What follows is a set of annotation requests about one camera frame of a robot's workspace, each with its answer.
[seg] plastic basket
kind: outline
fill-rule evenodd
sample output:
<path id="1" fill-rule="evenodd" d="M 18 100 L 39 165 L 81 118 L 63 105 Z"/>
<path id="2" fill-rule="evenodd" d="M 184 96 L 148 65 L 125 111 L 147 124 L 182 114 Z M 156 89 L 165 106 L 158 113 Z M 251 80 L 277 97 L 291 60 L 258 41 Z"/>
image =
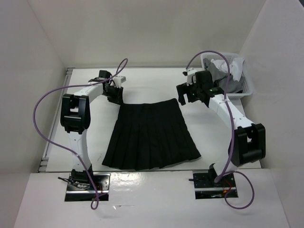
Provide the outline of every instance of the plastic basket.
<path id="1" fill-rule="evenodd" d="M 234 58 L 241 57 L 240 55 L 235 54 L 235 53 L 222 52 L 222 54 L 223 54 L 223 56 L 225 56 L 227 58 L 229 63 L 231 63 Z M 211 53 L 211 52 L 203 53 L 203 54 L 200 55 L 201 65 L 202 65 L 203 68 L 205 68 L 204 63 L 203 63 L 204 58 L 207 58 L 209 60 L 211 60 L 211 59 L 214 59 L 214 60 L 223 59 L 221 56 L 219 56 L 217 54 L 214 54 L 214 53 Z M 248 96 L 248 95 L 252 94 L 253 85 L 252 85 L 252 82 L 251 82 L 250 77 L 248 75 L 248 71 L 247 71 L 247 67 L 246 67 L 245 62 L 243 64 L 242 76 L 244 77 L 244 81 L 242 83 L 243 93 L 241 93 L 241 94 L 227 94 L 227 96 L 229 97 L 230 100 L 231 99 L 240 99 L 244 96 Z"/>

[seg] pleated fabric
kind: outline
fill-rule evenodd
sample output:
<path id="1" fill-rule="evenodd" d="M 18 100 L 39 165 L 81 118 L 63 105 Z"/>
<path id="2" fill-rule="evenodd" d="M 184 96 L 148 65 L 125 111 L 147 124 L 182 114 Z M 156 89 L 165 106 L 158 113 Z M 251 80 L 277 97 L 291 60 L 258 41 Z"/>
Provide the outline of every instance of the pleated fabric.
<path id="1" fill-rule="evenodd" d="M 163 168 L 200 157 L 176 99 L 122 104 L 103 165 L 121 170 Z"/>

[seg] cable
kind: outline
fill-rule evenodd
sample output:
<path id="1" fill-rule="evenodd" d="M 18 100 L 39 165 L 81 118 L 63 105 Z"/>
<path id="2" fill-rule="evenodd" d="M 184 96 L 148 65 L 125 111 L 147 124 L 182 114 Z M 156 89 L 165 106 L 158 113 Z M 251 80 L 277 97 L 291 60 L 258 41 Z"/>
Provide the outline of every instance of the cable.
<path id="1" fill-rule="evenodd" d="M 229 164 L 230 164 L 230 162 L 231 162 L 232 154 L 233 154 L 233 149 L 234 149 L 234 121 L 233 121 L 233 116 L 232 116 L 231 109 L 230 109 L 229 104 L 228 104 L 228 102 L 227 102 L 227 90 L 228 90 L 228 84 L 229 84 L 229 78 L 230 78 L 230 65 L 229 65 L 229 62 L 228 62 L 228 60 L 226 59 L 226 57 L 225 57 L 224 55 L 222 55 L 221 53 L 219 53 L 219 52 L 217 52 L 217 51 L 207 50 L 207 51 L 201 51 L 201 52 L 197 53 L 197 54 L 189 61 L 189 63 L 188 63 L 187 66 L 186 66 L 186 69 L 189 68 L 190 64 L 192 63 L 192 61 L 193 61 L 197 56 L 199 56 L 199 55 L 201 55 L 201 54 L 203 54 L 203 53 L 207 53 L 207 52 L 215 53 L 215 54 L 221 56 L 221 57 L 224 59 L 224 61 L 226 62 L 226 64 L 227 64 L 227 69 L 228 69 L 228 72 L 227 72 L 227 82 L 226 82 L 225 89 L 224 89 L 224 100 L 225 100 L 225 104 L 226 104 L 227 109 L 228 109 L 228 112 L 229 112 L 230 122 L 231 122 L 231 145 L 230 145 L 230 151 L 229 151 L 229 156 L 228 156 L 226 165 L 225 165 L 225 167 L 224 167 L 222 173 L 221 173 L 220 175 L 218 175 L 218 176 L 214 179 L 214 182 L 215 182 L 215 183 L 218 183 L 218 182 L 223 178 L 223 176 L 228 175 L 228 174 L 230 174 L 230 173 L 233 173 L 233 172 L 226 172 L 226 170 L 227 170 L 227 168 L 228 168 L 228 166 L 229 166 Z M 230 207 L 232 207 L 232 208 L 234 208 L 234 209 L 245 209 L 245 208 L 249 207 L 249 206 L 252 204 L 252 202 L 253 202 L 253 200 L 254 200 L 254 197 L 255 197 L 255 191 L 254 191 L 254 188 L 253 188 L 253 185 L 252 185 L 251 181 L 249 180 L 249 178 L 248 178 L 245 174 L 243 174 L 243 173 L 241 173 L 241 172 L 239 172 L 239 171 L 234 171 L 234 172 L 243 175 L 243 176 L 246 178 L 246 180 L 249 182 L 250 187 L 251 187 L 251 189 L 252 189 L 252 198 L 251 198 L 251 201 L 250 201 L 247 205 L 245 205 L 245 206 L 243 206 L 243 207 L 240 207 L 240 208 L 237 208 L 237 207 L 235 207 L 235 206 L 232 206 L 232 205 L 231 205 L 230 203 L 228 203 L 228 201 L 226 200 L 226 195 L 227 195 L 229 192 L 231 192 L 231 191 L 229 191 L 229 192 L 227 192 L 226 195 L 225 195 L 225 201 L 226 201 L 226 203 L 227 203 Z"/>
<path id="2" fill-rule="evenodd" d="M 36 131 L 38 132 L 38 134 L 39 134 L 44 140 L 46 140 L 47 142 L 49 142 L 49 143 L 51 143 L 51 144 L 53 144 L 53 145 L 55 145 L 55 146 L 58 146 L 58 147 L 60 147 L 60 148 L 62 148 L 62 149 L 65 149 L 65 150 L 70 151 L 71 153 L 73 153 L 75 156 L 77 156 L 77 158 L 79 159 L 80 163 L 83 165 L 83 167 L 84 167 L 84 169 L 85 169 L 85 172 L 87 173 L 88 178 L 89 178 L 89 180 L 90 180 L 90 182 L 91 182 L 91 184 L 92 184 L 92 186 L 93 186 L 93 188 L 94 188 L 94 191 L 95 191 L 95 193 L 96 193 L 96 197 L 92 200 L 92 203 L 91 203 L 91 209 L 92 209 L 92 210 L 96 210 L 96 209 L 98 208 L 99 196 L 100 196 L 100 195 L 99 195 L 99 193 L 98 193 L 98 191 L 97 191 L 97 188 L 96 188 L 96 186 L 95 186 L 95 184 L 94 184 L 94 182 L 93 182 L 93 179 L 92 179 L 92 177 L 91 177 L 91 175 L 90 175 L 90 173 L 89 173 L 89 171 L 88 171 L 88 169 L 87 169 L 85 163 L 83 162 L 83 160 L 81 159 L 81 157 L 79 157 L 79 155 L 78 155 L 75 151 L 73 151 L 73 150 L 70 149 L 70 148 L 67 148 L 67 147 L 65 147 L 65 146 L 63 146 L 63 145 L 60 145 L 60 144 L 58 144 L 58 143 L 56 143 L 56 142 L 54 142 L 54 141 L 48 139 L 48 138 L 39 130 L 39 128 L 38 128 L 38 126 L 37 126 L 37 123 L 36 123 L 36 110 L 37 110 L 38 105 L 40 104 L 40 102 L 41 102 L 46 96 L 48 96 L 49 94 L 51 94 L 51 93 L 53 93 L 53 92 L 55 92 L 55 91 L 58 91 L 58 90 L 62 90 L 62 89 L 75 88 L 75 87 L 95 86 L 95 85 L 97 85 L 97 84 L 101 84 L 101 83 L 107 82 L 107 81 L 111 80 L 112 78 L 116 77 L 116 76 L 125 68 L 125 66 L 127 65 L 127 63 L 128 63 L 128 59 L 125 58 L 125 59 L 122 60 L 121 63 L 119 64 L 116 73 L 115 73 L 113 76 L 111 76 L 110 78 L 108 78 L 108 79 L 106 79 L 106 80 L 103 80 L 103 81 L 101 81 L 101 82 L 97 82 L 97 83 L 94 83 L 94 84 L 87 84 L 87 85 L 68 85 L 68 86 L 64 86 L 64 87 L 60 87 L 60 88 L 56 88 L 56 89 L 53 89 L 53 90 L 51 90 L 51 91 L 48 91 L 46 94 L 44 94 L 44 95 L 37 101 L 37 103 L 35 104 L 34 110 L 33 110 L 33 123 L 34 123 L 35 129 L 36 129 Z"/>

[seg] white wall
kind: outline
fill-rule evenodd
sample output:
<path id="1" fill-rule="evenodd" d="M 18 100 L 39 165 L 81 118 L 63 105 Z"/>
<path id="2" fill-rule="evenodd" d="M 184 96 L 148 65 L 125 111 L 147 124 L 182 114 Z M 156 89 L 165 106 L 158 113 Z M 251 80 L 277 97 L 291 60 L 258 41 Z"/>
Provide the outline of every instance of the white wall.
<path id="1" fill-rule="evenodd" d="M 239 52 L 265 0 L 28 0 L 67 67 L 184 66 Z"/>
<path id="2" fill-rule="evenodd" d="M 38 170 L 45 142 L 35 132 L 38 98 L 63 84 L 63 64 L 25 0 L 0 1 L 0 227 L 13 227 L 29 173 Z M 38 111 L 48 133 L 59 94 Z"/>
<path id="3" fill-rule="evenodd" d="M 241 55 L 255 85 L 243 100 L 248 117 L 266 127 L 266 158 L 292 228 L 304 224 L 304 7 L 267 0 Z"/>

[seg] gray cloth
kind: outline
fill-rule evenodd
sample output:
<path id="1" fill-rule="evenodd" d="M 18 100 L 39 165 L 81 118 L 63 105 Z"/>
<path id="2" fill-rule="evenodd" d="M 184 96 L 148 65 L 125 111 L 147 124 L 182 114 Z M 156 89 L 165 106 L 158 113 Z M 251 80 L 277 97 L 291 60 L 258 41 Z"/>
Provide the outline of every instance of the gray cloth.
<path id="1" fill-rule="evenodd" d="M 203 63 L 205 66 L 205 69 L 209 71 L 212 75 L 212 81 L 214 82 L 216 87 L 221 87 L 223 90 L 225 89 L 226 82 L 227 82 L 227 73 L 220 71 L 216 68 L 214 63 L 212 63 L 209 59 L 205 58 L 203 59 Z M 228 83 L 228 91 L 227 93 L 230 94 L 236 94 L 236 93 L 242 93 L 243 87 L 242 82 L 244 81 L 244 77 L 241 77 L 240 81 L 234 81 L 233 77 L 231 76 L 229 78 Z"/>

